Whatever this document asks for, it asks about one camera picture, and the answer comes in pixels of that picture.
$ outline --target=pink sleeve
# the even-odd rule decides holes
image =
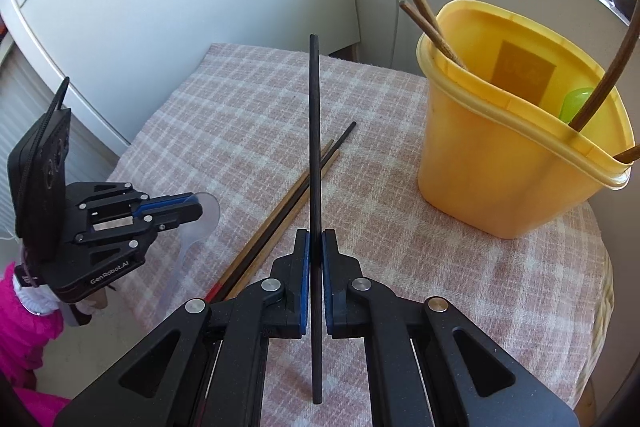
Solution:
[[[42,427],[52,427],[53,420],[69,400],[52,394],[38,393],[31,389],[14,389],[21,402]]]
[[[14,263],[0,280],[0,371],[14,387],[32,387],[33,370],[42,366],[42,348],[62,333],[60,311],[37,316],[15,296]]]

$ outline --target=yellow bucket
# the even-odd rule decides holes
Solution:
[[[593,196],[622,188],[634,145],[613,89],[581,133],[558,119],[572,90],[604,70],[564,37],[521,15],[472,0],[448,3],[438,23],[468,68],[423,35],[416,54],[430,81],[418,187],[460,221],[511,239]]]

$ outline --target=label on container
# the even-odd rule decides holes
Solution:
[[[556,65],[511,42],[503,41],[491,83],[540,105]]]

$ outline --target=table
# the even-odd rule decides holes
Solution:
[[[397,295],[449,299],[573,407],[600,354],[613,306],[609,257],[587,203],[502,240],[424,201],[416,173],[428,81],[321,57],[322,143],[358,126],[322,186],[324,228],[367,277]],[[151,117],[110,180],[151,196],[206,190],[222,216],[194,245],[165,312],[204,296],[307,165],[308,55],[214,44]],[[292,251],[296,218],[255,280]],[[118,284],[146,330],[174,268],[177,232]],[[324,341],[324,405],[311,404],[309,335],[270,345],[262,424],[368,425],[362,341]]]

